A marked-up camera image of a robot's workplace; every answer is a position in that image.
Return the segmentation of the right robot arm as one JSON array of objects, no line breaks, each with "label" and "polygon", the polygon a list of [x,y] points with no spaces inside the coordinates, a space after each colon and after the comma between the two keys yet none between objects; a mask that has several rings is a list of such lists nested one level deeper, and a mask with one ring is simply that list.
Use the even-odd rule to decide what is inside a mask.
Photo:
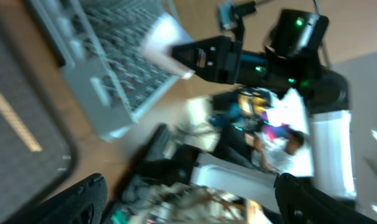
[{"label": "right robot arm", "polygon": [[336,197],[355,196],[350,151],[348,82],[320,63],[319,48],[329,20],[320,14],[283,9],[263,52],[243,50],[245,16],[254,9],[231,6],[218,11],[221,30],[232,32],[174,45],[172,57],[205,81],[264,88],[284,97],[295,89],[311,117],[315,183]]}]

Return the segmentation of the wooden chopstick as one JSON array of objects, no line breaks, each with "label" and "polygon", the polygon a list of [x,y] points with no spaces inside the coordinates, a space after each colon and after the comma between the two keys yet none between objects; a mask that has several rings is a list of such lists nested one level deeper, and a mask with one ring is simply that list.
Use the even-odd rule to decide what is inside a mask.
[{"label": "wooden chopstick", "polygon": [[41,152],[42,147],[20,119],[19,115],[0,92],[0,114],[31,152]]}]

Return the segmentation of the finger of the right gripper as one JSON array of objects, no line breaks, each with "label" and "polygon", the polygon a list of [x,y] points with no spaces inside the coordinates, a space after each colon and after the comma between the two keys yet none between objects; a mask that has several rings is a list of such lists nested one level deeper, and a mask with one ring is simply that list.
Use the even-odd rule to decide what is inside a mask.
[{"label": "finger of the right gripper", "polygon": [[220,35],[209,39],[174,45],[172,58],[193,70],[196,76],[213,83],[228,83],[225,69],[231,39]]}]

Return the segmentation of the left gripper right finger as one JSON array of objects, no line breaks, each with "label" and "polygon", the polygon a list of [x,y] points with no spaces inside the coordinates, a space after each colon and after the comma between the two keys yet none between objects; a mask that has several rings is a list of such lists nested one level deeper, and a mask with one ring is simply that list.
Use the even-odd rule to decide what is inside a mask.
[{"label": "left gripper right finger", "polygon": [[274,189],[284,223],[377,224],[289,173],[276,177]]}]

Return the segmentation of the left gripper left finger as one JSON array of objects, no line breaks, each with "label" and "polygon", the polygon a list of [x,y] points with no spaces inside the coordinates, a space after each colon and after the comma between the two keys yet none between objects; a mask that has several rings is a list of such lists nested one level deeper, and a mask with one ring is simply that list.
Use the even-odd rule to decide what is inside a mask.
[{"label": "left gripper left finger", "polygon": [[95,173],[8,220],[12,224],[98,224],[108,198],[105,178]]}]

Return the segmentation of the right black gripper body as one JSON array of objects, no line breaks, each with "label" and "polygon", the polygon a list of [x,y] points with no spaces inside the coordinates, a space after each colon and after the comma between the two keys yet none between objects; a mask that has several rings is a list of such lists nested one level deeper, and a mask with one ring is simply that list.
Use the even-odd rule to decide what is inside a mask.
[{"label": "right black gripper body", "polygon": [[264,54],[245,52],[242,42],[232,41],[219,35],[208,39],[207,81],[221,84],[235,84],[244,67],[255,69],[267,67]]}]

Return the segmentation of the small pink cup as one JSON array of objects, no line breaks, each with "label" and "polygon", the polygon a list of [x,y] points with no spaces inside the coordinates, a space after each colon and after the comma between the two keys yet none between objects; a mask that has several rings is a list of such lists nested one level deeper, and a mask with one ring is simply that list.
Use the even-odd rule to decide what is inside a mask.
[{"label": "small pink cup", "polygon": [[178,21],[165,12],[155,20],[146,33],[141,44],[141,53],[145,59],[165,71],[187,80],[194,75],[194,71],[172,57],[172,48],[191,41],[193,39]]}]

